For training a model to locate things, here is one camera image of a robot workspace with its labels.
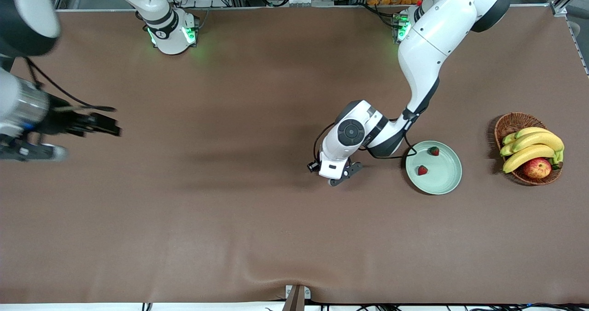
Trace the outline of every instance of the strawberry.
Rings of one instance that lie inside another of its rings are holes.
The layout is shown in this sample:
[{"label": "strawberry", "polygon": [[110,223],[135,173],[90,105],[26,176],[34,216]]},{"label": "strawberry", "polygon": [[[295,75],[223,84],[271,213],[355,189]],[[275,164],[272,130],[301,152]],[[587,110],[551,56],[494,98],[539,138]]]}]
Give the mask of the strawberry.
[{"label": "strawberry", "polygon": [[440,155],[440,149],[438,149],[438,147],[431,147],[431,148],[429,148],[428,151],[433,156],[439,156]]},{"label": "strawberry", "polygon": [[424,175],[425,173],[427,173],[427,167],[421,165],[418,169],[417,169],[417,175]]}]

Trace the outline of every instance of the logo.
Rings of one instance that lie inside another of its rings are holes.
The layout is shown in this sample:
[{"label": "logo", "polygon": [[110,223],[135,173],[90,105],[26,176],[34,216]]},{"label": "logo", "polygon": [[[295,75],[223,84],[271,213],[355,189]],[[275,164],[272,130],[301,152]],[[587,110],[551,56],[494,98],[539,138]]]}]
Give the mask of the logo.
[{"label": "logo", "polygon": [[156,31],[156,36],[158,39],[165,39],[168,37],[168,34],[166,34],[166,32],[162,32],[161,30]]}]

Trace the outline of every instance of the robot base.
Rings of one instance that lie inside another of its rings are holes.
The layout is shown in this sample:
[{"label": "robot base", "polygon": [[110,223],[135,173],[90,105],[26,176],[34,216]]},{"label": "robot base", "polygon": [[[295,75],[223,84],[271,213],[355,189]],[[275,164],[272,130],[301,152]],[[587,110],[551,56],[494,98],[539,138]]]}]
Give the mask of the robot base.
[{"label": "robot base", "polygon": [[196,47],[200,19],[182,9],[174,9],[178,13],[179,22],[175,30],[167,39],[160,39],[151,35],[153,47],[157,47],[166,55],[183,53],[189,47]]}]

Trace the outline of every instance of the green indicator light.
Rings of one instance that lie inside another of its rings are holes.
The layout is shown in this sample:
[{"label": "green indicator light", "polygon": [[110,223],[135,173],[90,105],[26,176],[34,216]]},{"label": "green indicator light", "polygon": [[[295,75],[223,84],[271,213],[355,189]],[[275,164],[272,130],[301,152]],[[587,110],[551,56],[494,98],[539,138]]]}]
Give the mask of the green indicator light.
[{"label": "green indicator light", "polygon": [[151,33],[151,30],[149,28],[147,28],[147,32],[149,33],[153,45],[156,45],[156,40],[153,38],[153,34]]},{"label": "green indicator light", "polygon": [[194,30],[182,27],[182,32],[186,37],[186,41],[188,41],[189,43],[194,43]]}]

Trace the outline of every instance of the bunch of bananas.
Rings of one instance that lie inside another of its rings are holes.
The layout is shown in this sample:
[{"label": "bunch of bananas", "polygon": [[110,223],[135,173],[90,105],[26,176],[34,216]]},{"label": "bunch of bananas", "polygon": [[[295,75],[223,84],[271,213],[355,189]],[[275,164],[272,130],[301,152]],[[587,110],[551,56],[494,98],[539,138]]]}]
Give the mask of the bunch of bananas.
[{"label": "bunch of bananas", "polygon": [[501,156],[511,156],[503,164],[503,172],[513,172],[528,160],[534,158],[549,158],[554,167],[559,167],[564,160],[564,143],[552,132],[539,128],[529,127],[521,131],[511,133],[503,139]]}]

